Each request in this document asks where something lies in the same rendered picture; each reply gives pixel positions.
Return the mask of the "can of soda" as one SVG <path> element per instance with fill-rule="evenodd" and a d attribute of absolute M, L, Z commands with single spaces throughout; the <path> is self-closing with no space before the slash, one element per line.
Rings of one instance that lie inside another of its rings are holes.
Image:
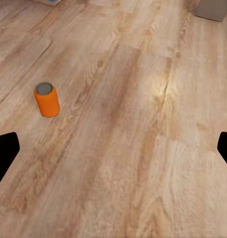
<path fill-rule="evenodd" d="M 49 82 L 36 85 L 34 95 L 41 114 L 46 118 L 53 118 L 60 112 L 56 88 Z"/>

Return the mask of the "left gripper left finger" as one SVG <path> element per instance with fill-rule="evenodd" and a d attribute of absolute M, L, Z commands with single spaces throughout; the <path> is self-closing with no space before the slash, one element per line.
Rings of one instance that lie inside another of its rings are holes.
<path fill-rule="evenodd" d="M 20 150 L 15 132 L 0 135 L 0 182 Z"/>

